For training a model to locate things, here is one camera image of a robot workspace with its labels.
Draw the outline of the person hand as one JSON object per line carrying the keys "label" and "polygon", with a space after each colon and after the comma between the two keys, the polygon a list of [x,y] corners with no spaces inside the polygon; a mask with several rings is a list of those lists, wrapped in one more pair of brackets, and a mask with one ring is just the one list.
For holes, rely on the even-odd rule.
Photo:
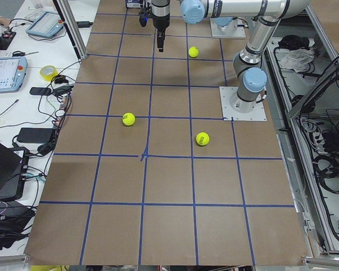
{"label": "person hand", "polygon": [[6,17],[0,17],[0,25],[8,28],[10,26],[11,20]]}

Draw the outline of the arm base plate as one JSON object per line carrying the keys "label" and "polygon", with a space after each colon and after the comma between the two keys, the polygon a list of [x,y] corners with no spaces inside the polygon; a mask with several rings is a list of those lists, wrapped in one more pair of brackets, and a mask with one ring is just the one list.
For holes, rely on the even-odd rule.
{"label": "arm base plate", "polygon": [[226,121],[267,121],[260,95],[253,102],[245,102],[237,95],[238,87],[221,86],[220,101],[223,120]]}
{"label": "arm base plate", "polygon": [[213,38],[245,39],[245,22],[237,17],[210,19]]}

